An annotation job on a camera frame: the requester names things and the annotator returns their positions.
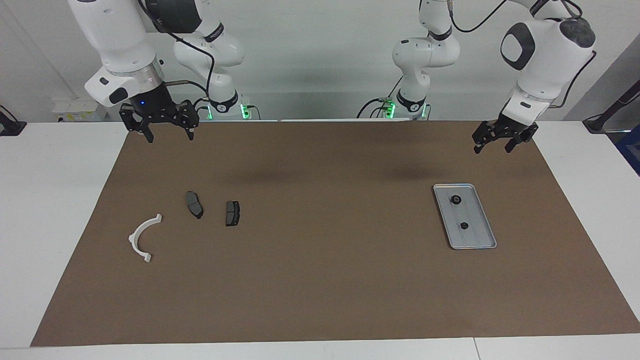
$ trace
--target green led light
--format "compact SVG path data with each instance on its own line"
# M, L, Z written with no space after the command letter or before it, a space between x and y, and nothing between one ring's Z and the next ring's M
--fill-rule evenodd
M396 104L393 101L389 101L387 104L390 106L387 108L387 119L392 119L396 114Z
M248 119L251 117L251 113L247 110L246 106L244 104L240 104L240 110L242 111L242 118L243 119Z

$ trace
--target white table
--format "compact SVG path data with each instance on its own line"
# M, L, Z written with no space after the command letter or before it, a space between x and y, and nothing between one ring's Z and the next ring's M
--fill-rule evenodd
M0 359L640 359L640 334L28 348L126 134L30 124L0 138ZM535 139L640 318L640 178L579 122L542 122Z

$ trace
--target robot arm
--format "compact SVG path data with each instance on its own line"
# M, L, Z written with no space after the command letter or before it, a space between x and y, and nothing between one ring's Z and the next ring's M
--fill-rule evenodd
M173 102L134 0L68 0L68 3L102 60L102 68L85 84L87 92L107 107L129 99L131 104L123 104L120 108L122 121L129 131L144 134L149 142L154 139L149 124L161 122L182 127L192 140L193 131L199 124L198 113L188 100L180 104ZM190 35L188 42L221 59L217 66L242 62L241 47L235 38L225 34L210 0L146 0L145 3L145 13L153 17L159 30L197 33ZM209 78L211 59L208 55L187 45L176 45L175 48L181 64L205 79ZM239 104L230 77L222 71L212 74L208 87L212 89L208 94L212 103L217 99L229 101L226 102L228 110L224 112L230 113L231 107Z
M393 94L398 104L396 117L419 118L431 84L426 69L450 66L460 56L460 44L452 35L446 0L425 1L419 18L429 31L427 37L401 40L394 47L394 63L403 72L398 91Z
M244 115L246 101L242 94L238 94L231 76L224 69L243 62L244 48L236 37L225 30L211 0L145 2L160 32L188 34L183 40L202 51L196 51L182 42L176 42L173 47L173 53L181 65L209 82L209 103L215 112L219 116Z
M476 153L499 138L510 139L507 152L530 141L538 129L535 120L593 59L595 34L562 1L512 1L527 7L534 20L515 24L502 40L502 58L520 75L498 120L483 122L473 134Z

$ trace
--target black brake pad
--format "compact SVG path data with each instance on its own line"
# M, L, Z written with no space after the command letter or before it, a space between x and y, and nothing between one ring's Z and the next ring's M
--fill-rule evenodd
M227 201L227 226L237 226L240 221L240 203Z
M204 209L202 209L202 205L200 205L200 201L198 200L198 194L195 192L187 192L187 207L193 216L202 218Z

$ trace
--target white wall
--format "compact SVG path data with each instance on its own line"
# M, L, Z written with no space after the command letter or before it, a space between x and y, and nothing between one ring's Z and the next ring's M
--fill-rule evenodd
M20 119L47 118L52 97L75 97L9 7L0 0L0 104Z
M77 27L67 1L1 1L73 92L86 96L83 83L100 62ZM456 20L468 28L497 3L458 0ZM231 69L237 86L260 106L263 117L269 118L354 117L366 100L386 95L400 77L391 59L395 42L425 34L417 20L418 0L218 0L216 5L227 30L247 48L246 61ZM600 55L576 83L567 107L548 111L544 119L564 118L640 33L640 1L582 0L580 5L597 33ZM529 18L526 9L508 3L475 33L456 34L462 46L459 62L430 72L433 119L495 118L517 77L500 57L500 41L511 25ZM169 80L196 79L173 60L171 38L162 34L150 37L166 61L164 72ZM14 52L13 46L0 46L2 53L7 49ZM0 83L6 78L3 68ZM24 86L44 98L49 92L39 89L41 80L28 79ZM191 98L200 95L188 87L172 91ZM24 102L0 95L8 104ZM45 118L45 110L30 106L20 113L26 120L39 121Z
M567 114L565 120L582 120L603 113L640 79L640 36ZM606 130L633 129L640 124L640 101L622 108L609 119Z

